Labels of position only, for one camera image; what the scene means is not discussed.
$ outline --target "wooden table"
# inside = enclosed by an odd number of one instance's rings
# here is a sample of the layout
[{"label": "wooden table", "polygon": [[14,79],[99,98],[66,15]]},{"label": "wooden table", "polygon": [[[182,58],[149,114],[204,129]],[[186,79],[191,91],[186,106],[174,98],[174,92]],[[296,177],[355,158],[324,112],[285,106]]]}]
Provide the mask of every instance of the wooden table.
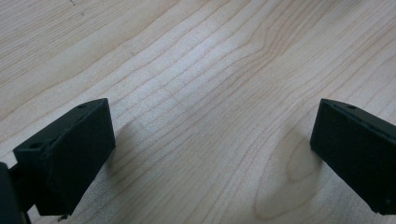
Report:
[{"label": "wooden table", "polygon": [[395,1],[0,6],[1,161],[75,105],[110,102],[117,147],[62,223],[396,221],[309,146],[320,98],[396,124]]}]

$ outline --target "screw hole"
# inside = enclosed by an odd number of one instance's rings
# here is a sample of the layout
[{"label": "screw hole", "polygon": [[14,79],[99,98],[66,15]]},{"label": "screw hole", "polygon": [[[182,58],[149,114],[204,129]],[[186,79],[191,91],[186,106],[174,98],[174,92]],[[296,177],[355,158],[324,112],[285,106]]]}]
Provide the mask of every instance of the screw hole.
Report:
[{"label": "screw hole", "polygon": [[43,143],[37,142],[37,143],[33,143],[29,147],[30,148],[38,148],[38,147],[41,147],[41,146],[43,146]]}]

